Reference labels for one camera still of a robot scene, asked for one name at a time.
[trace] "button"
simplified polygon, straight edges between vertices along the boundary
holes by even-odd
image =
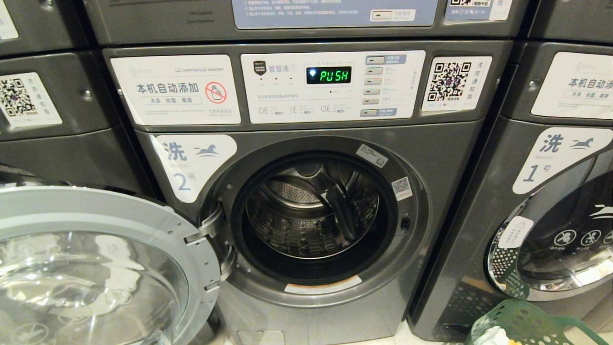
[[[380,88],[368,88],[364,90],[365,95],[378,95],[381,93]]]
[[[369,117],[369,116],[377,116],[377,110],[376,109],[362,110],[360,117]]]
[[[366,64],[385,64],[385,56],[369,56],[366,58]]]
[[[383,74],[383,68],[381,67],[366,68],[366,74]]]
[[[373,11],[370,17],[372,20],[392,19],[392,11]]]
[[[381,85],[381,78],[370,78],[364,80],[364,85]]]

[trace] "door hinge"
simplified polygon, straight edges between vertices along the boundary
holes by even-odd
[[[224,210],[221,207],[221,204],[217,204],[215,211],[208,218],[203,220],[198,227],[198,233],[185,237],[185,243],[189,245],[195,242],[200,242],[205,237],[214,238],[217,236],[219,229],[223,227],[223,215]]]

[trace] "gray metal casing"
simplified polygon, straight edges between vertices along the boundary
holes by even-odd
[[[103,71],[96,52],[0,61],[0,75],[38,73],[63,121],[12,128],[1,115],[0,161],[46,179],[150,195],[151,185],[120,125]],[[90,98],[84,97],[84,90],[91,92]]]
[[[514,0],[506,21],[447,21],[447,0],[438,0],[432,26],[385,28],[237,29],[232,3],[226,1],[84,1],[98,41],[103,45],[254,39],[322,39],[352,37],[515,36],[527,0]],[[207,13],[203,23],[187,24]]]
[[[610,0],[539,0],[528,37],[613,43]]]
[[[135,125],[139,141],[169,206],[192,222],[199,223],[208,217],[220,199],[226,217],[230,217],[237,194],[252,174],[280,157],[295,153],[318,150],[356,157],[357,149],[366,143],[413,171],[415,179],[421,184],[419,191],[415,191],[417,207],[425,213],[421,213],[415,230],[409,234],[402,233],[400,224],[397,225],[398,230],[390,247],[379,260],[359,273],[363,283],[351,289],[321,295],[317,299],[285,293],[281,287],[284,286],[283,282],[268,277],[243,254],[237,253],[238,268],[220,287],[218,301],[221,318],[230,337],[237,344],[241,344],[242,339],[242,345],[252,345],[255,341],[264,341],[258,338],[258,331],[265,331],[261,334],[267,344],[276,345],[275,340],[266,336],[274,338],[279,336],[274,332],[282,331],[287,344],[322,345],[382,338],[395,333],[416,288],[432,242],[438,236],[510,48],[511,43],[504,41],[214,45],[107,49],[105,57],[109,63],[113,57],[124,56],[219,53],[230,56],[242,113],[240,125]],[[493,56],[476,109],[424,116],[421,113],[423,91],[420,91],[414,117],[405,120],[272,125],[250,123],[240,64],[242,53],[390,49],[426,50],[427,63],[422,71],[421,90],[425,89],[434,56]],[[237,153],[208,179],[193,203],[184,203],[175,196],[153,146],[152,137],[170,134],[225,134],[237,143]],[[216,238],[216,242],[224,241],[233,243],[228,224]]]
[[[494,128],[476,167],[469,167],[474,171],[464,186],[466,192],[458,195],[461,202],[448,235],[434,254],[432,271],[422,278],[422,287],[409,306],[409,326],[423,339],[463,341],[473,322],[509,298],[492,284],[485,261],[492,237],[529,195],[515,194],[512,186],[538,136],[552,126],[613,126],[610,120],[550,118],[530,113],[557,52],[611,55],[613,50],[576,44],[516,44],[509,64],[515,71],[512,82],[506,91],[502,90],[502,103],[492,109],[492,115],[497,116]],[[532,80],[537,84],[530,87]],[[593,310],[610,294],[611,280],[591,286],[593,289],[580,295],[534,303],[553,315],[585,318],[598,331],[602,328],[600,313],[611,313],[613,309]]]
[[[301,53],[301,52],[350,52],[350,51],[376,51],[376,50],[425,50],[426,58],[419,81],[419,91],[413,116],[398,120],[365,120],[358,122],[326,122],[326,123],[279,123],[258,125],[249,120],[249,109],[243,78],[243,69],[240,61],[241,54],[248,53]],[[326,42],[322,44],[246,44],[246,45],[199,45],[180,47],[143,47],[143,48],[110,48],[104,50],[104,56],[113,74],[115,84],[118,81],[113,72],[110,60],[126,56],[159,56],[159,55],[197,55],[197,54],[226,54],[232,61],[234,70],[234,83],[238,96],[238,106],[241,113],[239,125],[202,125],[202,126],[142,126],[134,123],[134,127],[146,132],[217,132],[217,131],[262,131],[262,130],[293,130],[314,128],[346,128],[346,127],[373,127],[417,125],[426,123],[461,122],[483,118],[489,109],[490,102],[496,92],[498,79],[502,75],[506,59],[511,51],[509,41],[391,41],[391,42]],[[435,115],[424,115],[421,111],[424,90],[428,82],[432,58],[436,56],[492,56],[492,65],[485,80],[485,87],[477,108],[474,110],[460,110],[440,112]],[[122,97],[124,107],[129,111],[128,104]]]
[[[0,41],[0,55],[43,52],[88,45],[72,1],[5,0],[19,37]]]

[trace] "stacked dryer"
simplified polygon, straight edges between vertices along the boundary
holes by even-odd
[[[240,345],[393,335],[526,1],[85,5],[171,207],[174,343],[216,304]]]
[[[505,298],[612,330],[613,7],[537,5],[527,39],[539,42],[515,46],[495,126],[411,303],[424,339],[464,339]]]
[[[150,193],[78,13],[70,1],[0,1],[0,162]]]

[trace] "control panel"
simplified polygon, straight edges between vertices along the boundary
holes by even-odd
[[[425,51],[241,56],[252,123],[409,118]]]

